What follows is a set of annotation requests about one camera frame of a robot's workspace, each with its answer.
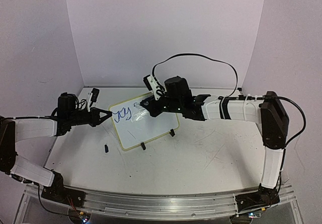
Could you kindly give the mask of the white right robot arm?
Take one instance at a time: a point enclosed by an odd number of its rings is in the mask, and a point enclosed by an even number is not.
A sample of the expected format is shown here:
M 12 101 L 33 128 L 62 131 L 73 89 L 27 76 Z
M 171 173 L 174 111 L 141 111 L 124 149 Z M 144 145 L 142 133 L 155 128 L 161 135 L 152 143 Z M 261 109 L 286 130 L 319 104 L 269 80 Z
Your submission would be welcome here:
M 164 87 L 151 75 L 145 76 L 143 82 L 152 95 L 140 105 L 151 117 L 176 113 L 195 121 L 236 120 L 253 122 L 261 127 L 265 160 L 260 186 L 266 189 L 276 187 L 286 148 L 289 117 L 275 92 L 268 91 L 261 98 L 250 95 L 194 96 L 186 79 L 179 76 L 166 80 Z

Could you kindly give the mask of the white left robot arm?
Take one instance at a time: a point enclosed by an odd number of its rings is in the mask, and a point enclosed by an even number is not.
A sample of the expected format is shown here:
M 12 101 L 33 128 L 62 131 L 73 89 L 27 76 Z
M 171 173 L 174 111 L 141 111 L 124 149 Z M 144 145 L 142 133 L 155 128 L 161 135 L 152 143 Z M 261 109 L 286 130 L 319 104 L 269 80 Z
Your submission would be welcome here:
M 98 89 L 81 101 L 75 94 L 62 93 L 57 107 L 49 116 L 1 117 L 1 172 L 18 181 L 37 183 L 48 187 L 48 193 L 57 202 L 64 202 L 68 191 L 56 181 L 56 172 L 30 162 L 18 155 L 16 143 L 40 137 L 63 136 L 72 127 L 89 125 L 96 127 L 112 117 L 112 112 L 94 107 Z

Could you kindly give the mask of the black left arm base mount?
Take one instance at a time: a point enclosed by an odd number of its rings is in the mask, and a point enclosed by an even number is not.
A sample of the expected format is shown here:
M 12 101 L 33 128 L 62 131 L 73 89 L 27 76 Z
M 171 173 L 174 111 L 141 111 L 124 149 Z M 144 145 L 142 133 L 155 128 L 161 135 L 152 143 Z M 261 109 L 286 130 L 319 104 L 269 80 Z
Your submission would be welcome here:
M 54 179 L 49 187 L 43 187 L 41 197 L 53 202 L 71 205 L 75 208 L 83 207 L 85 192 L 67 188 L 63 184 L 63 176 L 58 172 L 54 173 Z

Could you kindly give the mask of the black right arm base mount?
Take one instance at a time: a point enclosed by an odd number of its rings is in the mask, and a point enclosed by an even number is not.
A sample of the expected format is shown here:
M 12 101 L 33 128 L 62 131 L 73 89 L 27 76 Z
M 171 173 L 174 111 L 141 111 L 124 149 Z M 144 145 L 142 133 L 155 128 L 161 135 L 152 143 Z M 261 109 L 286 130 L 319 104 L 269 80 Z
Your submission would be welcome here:
M 238 213 L 262 207 L 270 207 L 280 202 L 279 190 L 277 188 L 265 188 L 260 185 L 256 192 L 239 194 L 235 197 L 235 200 Z

